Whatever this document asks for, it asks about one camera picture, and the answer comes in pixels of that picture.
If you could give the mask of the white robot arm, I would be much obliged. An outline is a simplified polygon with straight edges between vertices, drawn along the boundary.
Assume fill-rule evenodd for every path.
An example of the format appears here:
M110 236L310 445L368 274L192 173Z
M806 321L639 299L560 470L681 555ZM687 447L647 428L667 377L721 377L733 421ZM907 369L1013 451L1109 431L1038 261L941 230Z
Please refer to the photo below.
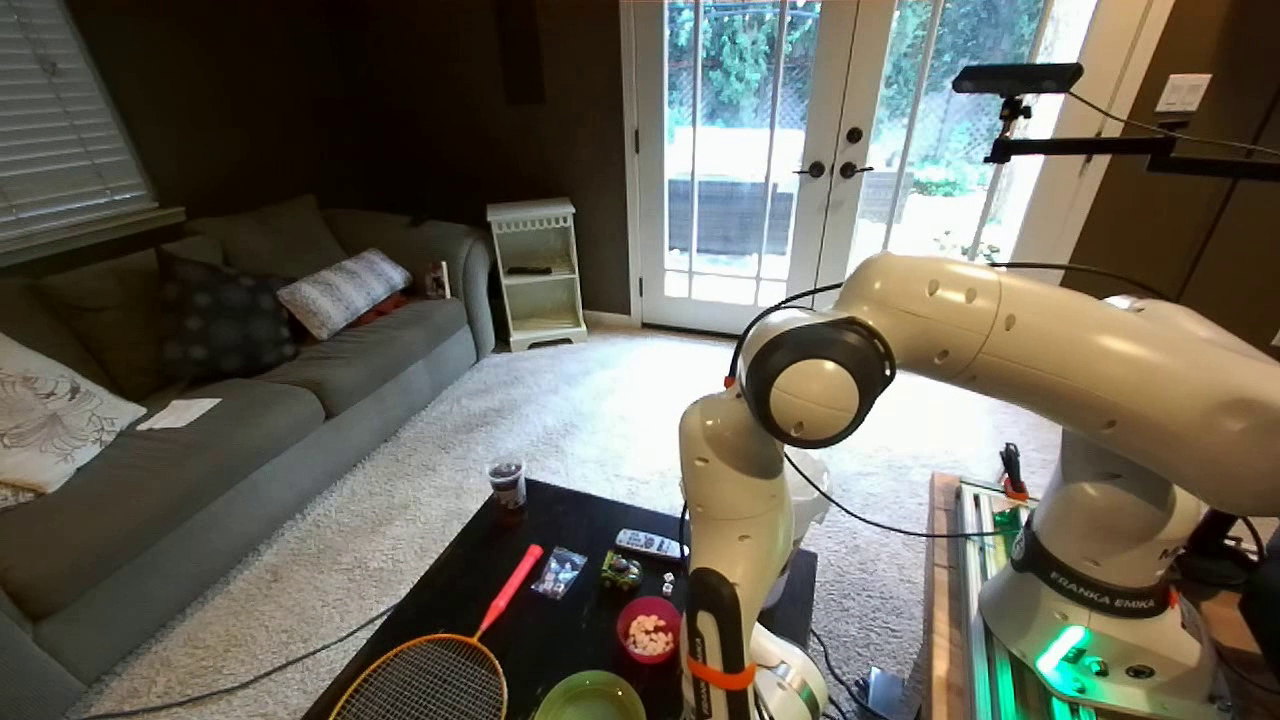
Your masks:
M897 250L855 263L833 309L745 331L724 388L681 416L687 714L825 706L762 689L794 663L761 628L798 542L794 457L855 435L905 377L1061 435L1055 476L974 590L996 646L1079 706L1227 720L1221 659L1167 562L1209 512L1280 512L1280 362L1172 299Z

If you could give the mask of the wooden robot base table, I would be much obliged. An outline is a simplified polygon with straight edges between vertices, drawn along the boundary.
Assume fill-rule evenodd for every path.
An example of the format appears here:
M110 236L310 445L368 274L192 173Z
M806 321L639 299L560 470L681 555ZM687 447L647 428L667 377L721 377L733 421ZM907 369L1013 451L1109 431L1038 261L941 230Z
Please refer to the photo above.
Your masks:
M983 585L1004 566L991 514L1013 499L1000 488L947 470L928 481L928 526L943 542L928 547L928 638L925 638L925 720L1134 720L1073 697L1051 697L1038 677L1004 653L979 617ZM1280 720L1277 677L1227 588L1178 588L1178 602L1221 653L1221 720Z

